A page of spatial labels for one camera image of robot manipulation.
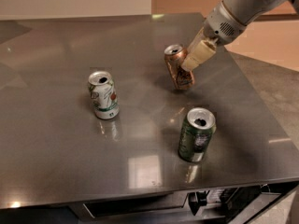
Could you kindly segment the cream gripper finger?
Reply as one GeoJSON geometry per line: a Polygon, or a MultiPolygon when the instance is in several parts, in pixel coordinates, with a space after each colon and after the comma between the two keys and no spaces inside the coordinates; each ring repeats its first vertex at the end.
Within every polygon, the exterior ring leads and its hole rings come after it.
{"type": "Polygon", "coordinates": [[[205,36],[204,29],[201,28],[191,44],[187,48],[189,56],[200,56],[205,51],[205,36]]]}
{"type": "Polygon", "coordinates": [[[181,68],[191,72],[200,64],[210,59],[216,53],[216,44],[209,40],[201,40],[187,55],[181,68]]]}

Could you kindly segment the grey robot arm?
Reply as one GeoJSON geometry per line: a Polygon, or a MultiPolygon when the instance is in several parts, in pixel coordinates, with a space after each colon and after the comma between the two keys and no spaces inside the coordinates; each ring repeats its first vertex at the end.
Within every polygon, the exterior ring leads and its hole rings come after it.
{"type": "Polygon", "coordinates": [[[221,0],[187,48],[181,67],[192,71],[216,53],[217,46],[236,40],[259,16],[288,1],[299,12],[299,0],[221,0]]]}

